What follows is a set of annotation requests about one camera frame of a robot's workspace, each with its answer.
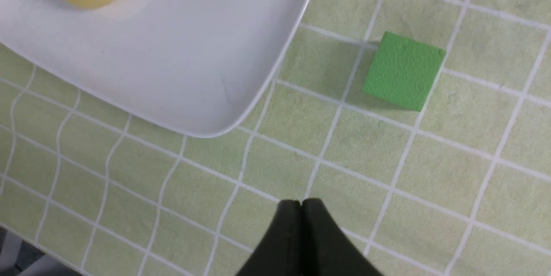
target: tablecloth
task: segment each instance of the tablecloth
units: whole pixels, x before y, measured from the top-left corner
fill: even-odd
[[[0,225],[84,275],[230,276],[320,197],[388,276],[551,276],[551,0],[311,0],[246,121],[197,139],[0,48]],[[384,31],[447,50],[362,93]]]

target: green tablecloth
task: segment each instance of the green tablecloth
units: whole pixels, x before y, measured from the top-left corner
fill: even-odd
[[[2,47],[0,225],[85,275],[229,276],[279,199],[321,197],[388,276],[551,275],[550,23],[550,0],[311,0],[208,140]],[[361,92],[384,31],[448,51],[421,113]]]

